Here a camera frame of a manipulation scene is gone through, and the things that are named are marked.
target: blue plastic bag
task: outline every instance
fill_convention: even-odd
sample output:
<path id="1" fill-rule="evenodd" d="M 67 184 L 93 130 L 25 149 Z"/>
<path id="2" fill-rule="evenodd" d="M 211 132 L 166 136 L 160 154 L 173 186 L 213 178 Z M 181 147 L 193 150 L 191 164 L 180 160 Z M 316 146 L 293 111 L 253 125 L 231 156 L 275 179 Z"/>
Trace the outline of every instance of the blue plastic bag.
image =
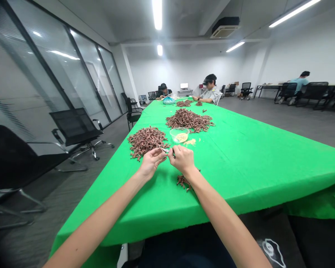
<path id="1" fill-rule="evenodd" d="M 163 104 L 174 104 L 176 101 L 171 98 L 171 97 L 166 97 L 164 100 L 163 100 Z"/>

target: hand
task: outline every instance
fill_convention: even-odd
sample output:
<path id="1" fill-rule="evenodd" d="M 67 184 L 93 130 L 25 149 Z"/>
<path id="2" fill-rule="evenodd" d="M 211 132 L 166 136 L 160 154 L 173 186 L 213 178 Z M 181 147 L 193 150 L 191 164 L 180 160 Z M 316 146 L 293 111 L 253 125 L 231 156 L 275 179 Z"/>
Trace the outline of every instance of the hand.
<path id="1" fill-rule="evenodd" d="M 153 177 L 157 166 L 165 160 L 166 153 L 164 153 L 160 148 L 152 149 L 144 154 L 143 162 L 136 174 L 142 179 L 146 179 L 146 181 L 148 181 Z"/>
<path id="2" fill-rule="evenodd" d="M 170 164 L 181 171 L 182 174 L 186 174 L 188 171 L 196 169 L 194 163 L 194 151 L 187 149 L 186 147 L 175 145 L 170 149 L 168 157 Z"/>

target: small tool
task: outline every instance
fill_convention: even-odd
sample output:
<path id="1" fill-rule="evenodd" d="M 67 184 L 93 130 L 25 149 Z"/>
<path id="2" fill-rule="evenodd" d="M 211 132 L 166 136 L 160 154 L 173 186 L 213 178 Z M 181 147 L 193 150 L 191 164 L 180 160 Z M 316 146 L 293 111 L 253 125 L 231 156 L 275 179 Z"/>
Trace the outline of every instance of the small tool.
<path id="1" fill-rule="evenodd" d="M 160 149 L 162 149 L 165 153 L 169 153 L 169 150 L 168 150 L 168 149 L 164 149 L 164 148 L 161 148 L 161 147 L 160 147 Z M 172 149 L 172 156 L 173 156 L 174 158 L 176 158 L 174 149 Z"/>

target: gray shirt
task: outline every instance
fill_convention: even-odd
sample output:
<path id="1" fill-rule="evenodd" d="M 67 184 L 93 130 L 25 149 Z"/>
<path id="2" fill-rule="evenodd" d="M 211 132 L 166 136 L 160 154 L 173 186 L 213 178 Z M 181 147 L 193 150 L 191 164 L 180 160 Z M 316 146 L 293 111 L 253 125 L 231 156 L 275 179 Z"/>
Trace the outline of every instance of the gray shirt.
<path id="1" fill-rule="evenodd" d="M 220 97 L 220 91 L 217 89 L 217 86 L 213 87 L 212 90 L 207 90 L 201 94 L 201 99 L 212 99 L 213 103 L 216 103 Z"/>

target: glass wall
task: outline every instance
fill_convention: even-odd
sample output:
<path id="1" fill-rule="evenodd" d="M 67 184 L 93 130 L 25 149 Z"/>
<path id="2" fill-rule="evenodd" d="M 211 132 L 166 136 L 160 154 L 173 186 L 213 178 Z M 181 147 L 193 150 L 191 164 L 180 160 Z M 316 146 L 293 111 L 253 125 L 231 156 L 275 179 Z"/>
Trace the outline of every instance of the glass wall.
<path id="1" fill-rule="evenodd" d="M 83 61 L 88 68 L 90 76 L 94 81 L 111 120 L 118 118 L 122 115 L 122 112 L 112 90 L 109 78 L 105 73 L 96 45 L 85 37 L 75 33 L 73 30 L 70 32 L 77 43 L 78 49 L 83 57 Z"/>
<path id="2" fill-rule="evenodd" d="M 109 124 L 94 85 L 82 66 L 65 26 L 25 0 L 9 0 L 42 56 L 75 108 L 85 107 L 91 119 Z"/>
<path id="3" fill-rule="evenodd" d="M 50 112 L 68 105 L 0 6 L 0 124 L 24 141 L 55 141 Z"/>
<path id="4" fill-rule="evenodd" d="M 117 66 L 115 65 L 115 61 L 113 59 L 112 53 L 107 51 L 106 49 L 99 47 L 99 51 L 102 55 L 105 67 L 107 68 L 108 76 L 111 79 L 115 94 L 117 95 L 120 108 L 123 113 L 126 113 L 127 107 L 125 105 L 124 98 L 122 93 L 124 92 L 122 81 L 120 80 L 120 76 L 118 73 Z"/>

